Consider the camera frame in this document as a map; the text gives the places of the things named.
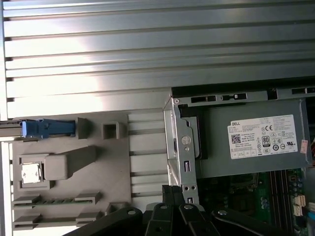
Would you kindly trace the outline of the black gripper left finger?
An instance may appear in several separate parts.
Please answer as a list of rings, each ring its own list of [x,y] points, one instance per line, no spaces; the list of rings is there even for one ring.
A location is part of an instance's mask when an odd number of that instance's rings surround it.
[[[125,207],[75,230],[76,236],[170,236],[172,234],[172,186],[162,187],[162,203],[142,212]]]

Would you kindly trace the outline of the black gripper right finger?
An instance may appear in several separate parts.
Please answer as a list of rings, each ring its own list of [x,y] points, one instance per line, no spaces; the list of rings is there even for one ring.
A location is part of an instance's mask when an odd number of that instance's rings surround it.
[[[192,236],[291,236],[292,233],[263,223],[238,211],[219,208],[210,215],[186,203],[182,188],[172,187],[174,204]]]

